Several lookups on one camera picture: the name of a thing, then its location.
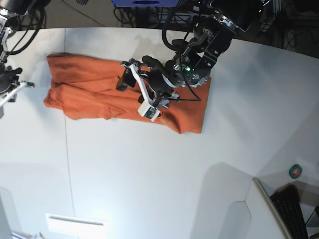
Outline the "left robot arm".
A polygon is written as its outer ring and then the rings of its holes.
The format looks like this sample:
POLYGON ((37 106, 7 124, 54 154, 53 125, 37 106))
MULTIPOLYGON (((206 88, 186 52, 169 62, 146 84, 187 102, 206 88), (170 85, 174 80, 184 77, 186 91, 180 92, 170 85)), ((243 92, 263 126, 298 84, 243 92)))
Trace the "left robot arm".
POLYGON ((141 61, 121 62, 125 69, 116 90, 123 92, 138 84, 143 100, 151 108, 167 108, 173 101, 183 101, 176 89, 187 87, 193 91, 204 85, 236 32, 246 32, 260 17, 265 4, 264 0, 200 0, 186 1, 172 8, 162 28, 162 41, 175 52, 174 58, 165 64, 151 56, 143 56, 141 61), (197 7, 188 31, 193 38, 168 41, 167 30, 172 19, 178 11, 192 6, 197 7))

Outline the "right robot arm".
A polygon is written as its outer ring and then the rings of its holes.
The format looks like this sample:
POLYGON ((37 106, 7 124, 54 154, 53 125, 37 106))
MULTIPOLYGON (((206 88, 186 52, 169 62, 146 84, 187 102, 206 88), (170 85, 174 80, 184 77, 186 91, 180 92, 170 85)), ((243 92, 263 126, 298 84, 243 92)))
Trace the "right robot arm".
POLYGON ((19 76, 23 72, 21 67, 12 68, 7 64, 10 56, 23 52, 35 39, 45 20, 45 7, 49 0, 2 0, 0 2, 0 108, 8 102, 15 102, 17 93, 23 88, 34 87, 35 84, 27 81, 20 81, 19 76), (30 15, 31 20, 27 30, 33 26, 33 21, 39 13, 35 32, 27 43, 20 49, 15 47, 9 50, 7 40, 17 33, 22 24, 22 19, 30 15))

